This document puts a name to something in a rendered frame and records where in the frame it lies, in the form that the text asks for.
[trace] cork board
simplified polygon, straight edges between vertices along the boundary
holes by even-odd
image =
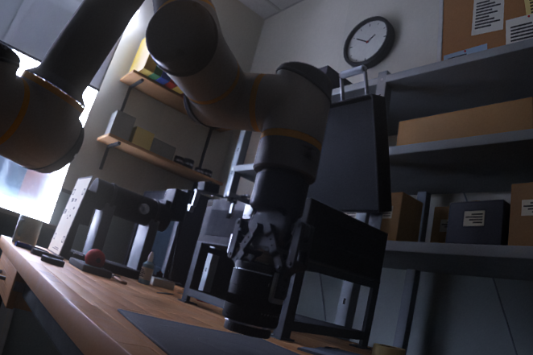
[[[506,21],[531,13],[531,0],[505,0],[502,4],[503,29],[473,35],[476,0],[443,0],[441,59],[473,47],[493,48],[506,44]]]

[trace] glue bottle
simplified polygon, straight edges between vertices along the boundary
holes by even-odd
[[[154,274],[154,252],[150,252],[148,259],[143,263],[141,273],[138,276],[138,282],[146,285],[150,285],[151,276]]]

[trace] bulletin board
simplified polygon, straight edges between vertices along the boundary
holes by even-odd
[[[533,0],[443,0],[441,59],[533,38]]]

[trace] red ball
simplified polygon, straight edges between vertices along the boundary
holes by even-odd
[[[103,267],[105,264],[105,255],[98,248],[93,248],[85,254],[85,263],[90,266]]]

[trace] drawer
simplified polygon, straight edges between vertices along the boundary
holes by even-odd
[[[26,301],[24,301],[23,293],[17,290],[17,287],[21,287],[24,281],[5,254],[0,256],[0,269],[2,270],[2,275],[6,276],[6,280],[0,280],[2,302],[6,308],[27,310],[28,307]]]

